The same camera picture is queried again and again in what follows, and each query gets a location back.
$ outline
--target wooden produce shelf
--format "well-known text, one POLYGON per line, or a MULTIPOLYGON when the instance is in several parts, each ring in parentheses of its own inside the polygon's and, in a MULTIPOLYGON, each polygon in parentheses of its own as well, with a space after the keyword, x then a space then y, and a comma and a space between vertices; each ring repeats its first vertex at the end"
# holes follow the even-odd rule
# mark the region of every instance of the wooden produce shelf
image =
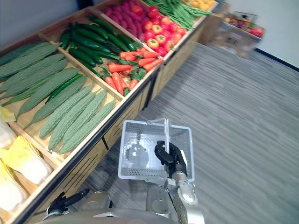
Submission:
MULTIPOLYGON (((12 46, 8 47, 7 49, 1 51, 1 55, 4 55, 5 53, 8 53, 11 50, 14 50, 22 45, 34 43, 37 41, 45 41, 44 36, 40 33, 36 33, 34 35, 31 35, 30 37, 22 40, 21 42, 18 42, 16 44, 13 44, 12 46)), ((113 99, 116 99, 116 104, 114 106, 114 109, 111 111, 110 114, 107 115, 107 117, 95 128, 91 134, 95 134, 98 129, 100 129, 108 120, 109 117, 111 117, 112 114, 114 114, 117 109, 117 105, 120 101, 122 101, 123 97, 119 94, 116 94, 114 91, 111 90, 111 88, 107 87, 106 83, 102 82, 98 79, 97 76, 90 73, 90 71, 82 66, 80 63, 78 63, 76 60, 73 60, 71 57, 68 56, 65 52, 63 52, 63 49, 58 49, 57 53, 63 53, 65 55, 65 58, 68 60, 66 68, 74 67, 79 68, 80 73, 87 76, 87 81, 84 84, 84 86, 87 85, 93 85, 92 91, 98 91, 98 90, 106 90, 108 92, 107 99, 105 101, 105 104, 112 101, 113 99)), ((8 101, 9 98, 5 98, 0 100, 0 104, 8 101)), ((18 113, 21 105, 26 101, 27 99, 24 99, 22 101, 14 102, 12 104, 9 104, 6 106, 7 109, 9 109, 11 112, 13 112, 15 115, 18 113)), ((87 141, 90 139, 91 135, 89 135, 85 140, 82 141, 80 146, 78 146, 76 149, 74 149, 72 152, 65 153, 62 155, 59 155, 57 153, 52 153, 48 151, 48 143, 50 136, 48 136, 45 139, 39 138, 39 130, 42 127, 42 125, 45 123, 45 121, 49 118, 45 118, 42 121, 39 121, 35 124, 32 124, 30 127, 28 127, 26 130, 23 130, 23 128, 28 124, 32 118, 35 112, 40 109, 44 103, 46 102, 47 98, 44 99, 41 103, 39 103, 36 107, 34 107, 32 110, 28 111, 27 113, 22 114, 17 122, 10 122, 10 127, 18 134, 22 135, 24 138, 26 138, 29 142, 31 142, 41 153, 44 160, 53 168, 52 174, 50 174, 39 186, 31 184, 28 180, 26 180, 21 174, 18 174, 18 179, 20 180, 21 184, 23 186, 26 186, 26 191, 30 194, 30 196, 21 204, 19 205, 13 212, 5 212, 0 211, 1 218, 3 221, 6 221, 7 223, 12 223, 15 221, 19 215, 24 213, 24 211, 27 209, 27 207, 36 199, 38 195, 46 194, 45 188, 49 183, 52 182, 53 178, 60 175, 61 169, 68 163, 68 161, 76 155, 79 149, 82 148, 83 145, 87 143, 87 141)), ((106 153, 107 149, 104 146, 103 142, 100 141, 98 144, 94 144, 90 149, 88 150, 89 153, 84 155, 82 157, 82 160, 78 162, 77 168, 73 170, 69 170, 68 173, 64 174, 63 178, 66 178, 66 176, 71 176, 71 179, 75 181, 68 180, 69 185, 57 185, 55 187, 58 187, 59 192, 57 191, 56 194, 53 194, 54 196, 57 196, 61 193, 61 191, 65 191, 67 194, 71 195, 75 193, 75 191, 79 188, 80 184, 88 177, 90 172, 95 168, 95 166, 99 163, 103 155, 106 153)), ((43 206, 43 209, 45 209, 48 204, 39 204, 39 206, 43 206)))
MULTIPOLYGON (((95 5, 93 8, 99 10, 100 12, 105 9, 106 7, 108 6, 111 6, 111 5, 120 5, 123 1, 122 0, 106 0, 104 2, 101 2, 97 5, 95 5)), ((144 4, 146 6, 149 6, 146 2, 142 1, 142 0, 139 0, 139 2, 141 4, 144 4)), ((211 8, 208 10, 208 11, 212 11, 216 6, 218 5, 217 2, 214 2, 214 4, 211 6, 211 8)), ((123 32, 126 32, 127 35, 131 36, 132 38, 135 38, 137 39, 134 35, 132 35, 131 33, 129 33, 126 29, 124 29, 122 26, 120 26, 119 24, 117 24, 115 21, 113 21, 111 18, 109 18, 108 16, 106 16, 104 13, 102 13, 103 16, 102 17, 105 17, 107 21, 109 21, 109 23, 111 24, 114 24, 116 27, 118 27, 119 29, 122 29, 123 32)), ((203 22, 203 20, 206 18, 207 16, 206 15, 202 15, 196 19, 194 19, 194 26, 191 30, 189 31, 186 31, 185 35, 177 42, 177 44, 173 47, 172 50, 170 50, 164 57, 164 61, 167 62, 171 57, 172 55, 175 53, 175 51, 177 51, 177 49, 180 48, 181 45, 183 45, 184 41, 186 41, 186 39, 188 39, 190 37, 190 35, 192 34, 192 32, 197 29, 201 23, 203 22)), ((147 47, 147 49, 151 49, 145 42, 142 42, 144 46, 147 47)))

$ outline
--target red vegetable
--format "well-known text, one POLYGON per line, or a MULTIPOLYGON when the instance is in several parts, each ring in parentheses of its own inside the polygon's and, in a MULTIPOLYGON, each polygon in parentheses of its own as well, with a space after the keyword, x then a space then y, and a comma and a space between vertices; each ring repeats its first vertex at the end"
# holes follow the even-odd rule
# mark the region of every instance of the red vegetable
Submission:
POLYGON ((158 56, 160 56, 160 53, 157 53, 157 52, 146 51, 143 53, 144 58, 158 57, 158 56))
POLYGON ((123 88, 123 89, 126 89, 126 88, 128 87, 128 85, 126 84, 126 82, 123 80, 122 77, 120 78, 120 80, 121 80, 121 86, 122 86, 122 88, 123 88))
POLYGON ((132 12, 137 14, 137 15, 141 15, 142 14, 142 8, 140 6, 133 6, 132 12))
POLYGON ((167 50, 167 52, 171 51, 172 48, 174 47, 175 43, 172 39, 166 41, 164 48, 167 50))
POLYGON ((152 30, 155 32, 156 35, 162 32, 162 28, 159 25, 153 25, 152 30))
POLYGON ((178 24, 176 22, 172 22, 170 24, 170 32, 176 32, 178 28, 178 24))
POLYGON ((121 58, 125 58, 129 55, 140 55, 140 54, 137 51, 130 51, 130 52, 124 51, 124 52, 121 52, 119 55, 120 55, 121 58))
POLYGON ((163 47, 158 47, 158 49, 156 50, 156 52, 160 53, 162 57, 164 57, 167 54, 166 49, 163 48, 163 47))
POLYGON ((111 77, 106 77, 105 78, 105 82, 110 85, 112 88, 114 88, 116 90, 115 84, 113 82, 113 79, 111 77))
POLYGON ((157 49, 159 47, 159 42, 153 38, 148 39, 147 45, 152 49, 157 49))
POLYGON ((161 32, 161 35, 165 36, 166 38, 169 37, 171 35, 171 32, 169 32, 168 30, 163 30, 161 32))
POLYGON ((170 25, 171 20, 168 16, 163 16, 161 22, 165 23, 166 25, 170 25))
POLYGON ((126 28, 128 28, 128 23, 125 20, 122 20, 121 21, 121 26, 126 29, 126 28))
POLYGON ((179 26, 178 26, 178 28, 177 28, 177 32, 178 32, 179 34, 181 34, 182 36, 184 36, 185 33, 186 33, 186 30, 185 30, 183 27, 179 27, 179 26))
POLYGON ((155 66, 157 66, 158 64, 160 64, 163 61, 163 59, 157 59, 155 61, 153 61, 152 63, 146 64, 144 66, 144 69, 146 72, 150 71, 151 69, 153 69, 155 66))
POLYGON ((158 18, 153 18, 152 20, 153 25, 159 25, 160 24, 160 20, 158 18))
POLYGON ((150 18, 154 18, 157 15, 159 15, 159 12, 155 11, 155 10, 151 10, 151 11, 148 12, 148 15, 149 15, 150 18))
POLYGON ((125 70, 130 69, 131 67, 132 67, 131 65, 126 65, 126 64, 110 64, 110 65, 108 65, 110 72, 125 71, 125 70))
POLYGON ((132 90, 137 84, 138 81, 136 79, 132 79, 129 85, 129 89, 132 90))
POLYGON ((154 57, 142 58, 139 60, 138 65, 139 65, 139 67, 143 67, 146 64, 153 62, 154 60, 155 60, 154 57))
POLYGON ((138 58, 135 55, 128 55, 125 57, 127 61, 136 61, 138 58))
POLYGON ((174 40, 175 40, 174 43, 175 44, 177 44, 177 42, 182 38, 182 35, 177 33, 177 32, 171 34, 171 36, 174 38, 174 40))
POLYGON ((160 27, 163 29, 163 31, 165 30, 165 31, 169 31, 169 28, 170 28, 170 26, 169 25, 167 25, 166 23, 161 23, 160 24, 160 27))
POLYGON ((148 39, 150 39, 150 38, 155 38, 155 36, 156 36, 155 32, 152 31, 152 30, 147 30, 147 31, 145 31, 144 35, 145 35, 145 40, 146 40, 146 41, 147 41, 148 39))
POLYGON ((150 20, 146 20, 143 24, 142 24, 142 28, 143 31, 147 31, 149 29, 151 29, 151 27, 153 26, 153 23, 150 20))
POLYGON ((123 95, 123 87, 121 85, 121 79, 122 77, 120 76, 120 74, 118 74, 117 72, 112 73, 112 80, 114 82, 114 85, 117 89, 117 91, 123 95))
POLYGON ((155 16, 155 18, 156 18, 156 19, 159 19, 159 21, 161 21, 162 17, 163 17, 163 16, 161 15, 161 13, 158 13, 158 14, 155 16))
POLYGON ((150 6, 150 7, 149 7, 149 12, 150 12, 150 11, 156 11, 156 12, 159 12, 157 6, 150 6))
POLYGON ((156 35, 155 39, 159 42, 159 45, 164 44, 166 42, 166 37, 161 34, 156 35))

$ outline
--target cardboard box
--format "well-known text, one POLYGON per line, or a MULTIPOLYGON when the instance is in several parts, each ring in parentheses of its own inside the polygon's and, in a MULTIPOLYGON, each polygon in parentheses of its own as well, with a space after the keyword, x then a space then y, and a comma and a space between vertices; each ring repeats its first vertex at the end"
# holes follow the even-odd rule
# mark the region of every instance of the cardboard box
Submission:
POLYGON ((222 22, 218 28, 212 43, 236 53, 240 57, 247 58, 258 46, 261 38, 254 36, 245 30, 222 22))
POLYGON ((224 21, 225 15, 228 13, 230 5, 223 3, 223 6, 218 13, 212 13, 208 16, 204 23, 204 29, 198 40, 198 43, 207 45, 211 40, 220 26, 221 22, 224 21))

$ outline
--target striped carpet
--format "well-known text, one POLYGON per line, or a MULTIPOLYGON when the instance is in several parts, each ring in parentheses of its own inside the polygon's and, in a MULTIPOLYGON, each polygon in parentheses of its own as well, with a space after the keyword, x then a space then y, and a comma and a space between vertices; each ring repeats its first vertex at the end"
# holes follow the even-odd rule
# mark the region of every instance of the striped carpet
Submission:
MULTIPOLYGON (((192 129, 206 224, 299 223, 299 73, 259 53, 239 58, 197 44, 136 120, 192 129)), ((120 140, 81 188, 117 208, 145 209, 148 184, 117 176, 120 140)))

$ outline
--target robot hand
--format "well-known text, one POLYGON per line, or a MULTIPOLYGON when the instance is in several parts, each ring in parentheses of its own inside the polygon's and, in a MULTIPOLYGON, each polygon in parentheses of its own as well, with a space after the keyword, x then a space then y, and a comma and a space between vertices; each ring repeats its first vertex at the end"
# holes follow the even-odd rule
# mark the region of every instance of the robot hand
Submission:
POLYGON ((194 190, 194 184, 187 179, 186 163, 181 151, 174 144, 169 143, 169 153, 165 151, 164 141, 158 141, 155 147, 155 154, 162 165, 168 167, 169 178, 165 183, 174 185, 175 188, 169 191, 173 206, 181 224, 204 224, 204 218, 199 210, 199 202, 194 190))

